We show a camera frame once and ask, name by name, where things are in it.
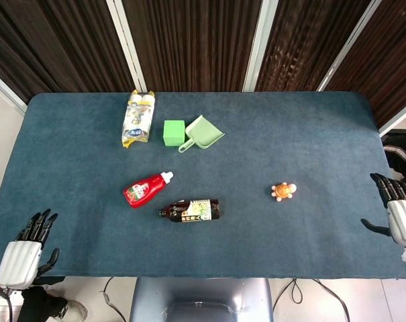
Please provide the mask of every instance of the beverage bottle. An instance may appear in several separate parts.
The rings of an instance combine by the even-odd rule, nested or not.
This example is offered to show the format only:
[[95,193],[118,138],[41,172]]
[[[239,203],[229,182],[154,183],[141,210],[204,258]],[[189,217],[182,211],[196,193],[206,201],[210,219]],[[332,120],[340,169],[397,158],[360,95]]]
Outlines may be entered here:
[[163,172],[129,185],[123,195],[133,208],[140,207],[159,193],[173,177],[172,172]]
[[219,219],[217,199],[179,201],[159,210],[159,216],[169,218],[175,223]]

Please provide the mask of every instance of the green block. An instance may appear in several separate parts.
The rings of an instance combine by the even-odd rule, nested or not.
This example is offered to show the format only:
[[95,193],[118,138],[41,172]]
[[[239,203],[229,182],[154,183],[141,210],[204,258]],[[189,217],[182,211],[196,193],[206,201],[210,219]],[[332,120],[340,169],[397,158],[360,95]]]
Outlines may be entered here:
[[164,121],[164,144],[165,146],[181,146],[185,142],[185,121]]

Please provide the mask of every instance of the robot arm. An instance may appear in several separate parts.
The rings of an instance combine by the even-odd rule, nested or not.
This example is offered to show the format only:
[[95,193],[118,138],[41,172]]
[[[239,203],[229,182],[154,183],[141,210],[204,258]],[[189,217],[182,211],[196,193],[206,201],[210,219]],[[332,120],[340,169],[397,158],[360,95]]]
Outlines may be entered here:
[[50,209],[36,213],[15,241],[7,245],[0,264],[1,288],[25,290],[55,265],[60,253],[58,248],[54,249],[47,264],[38,267],[50,228],[58,216],[55,213],[46,220],[49,214]]
[[375,226],[366,219],[361,219],[361,222],[375,233],[392,236],[397,244],[403,246],[402,259],[406,267],[406,184],[377,173],[372,173],[370,176],[377,185],[387,211],[389,227]]

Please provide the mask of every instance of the ketchup bottle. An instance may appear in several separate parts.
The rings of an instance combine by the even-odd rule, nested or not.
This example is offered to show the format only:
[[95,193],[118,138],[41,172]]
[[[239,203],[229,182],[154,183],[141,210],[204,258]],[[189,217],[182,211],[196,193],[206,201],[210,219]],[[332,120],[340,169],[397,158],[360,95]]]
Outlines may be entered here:
[[156,174],[131,184],[123,191],[123,195],[131,207],[138,208],[155,197],[170,182],[172,177],[172,172]]

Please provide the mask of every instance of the orange toy turtle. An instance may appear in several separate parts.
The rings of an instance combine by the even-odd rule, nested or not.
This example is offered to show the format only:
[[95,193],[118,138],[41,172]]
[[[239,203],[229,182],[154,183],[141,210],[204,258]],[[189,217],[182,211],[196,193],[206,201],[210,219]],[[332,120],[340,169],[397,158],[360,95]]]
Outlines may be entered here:
[[283,198],[292,198],[292,194],[297,191],[297,186],[293,183],[283,182],[278,186],[271,186],[271,189],[273,190],[271,195],[276,197],[277,201],[282,201]]

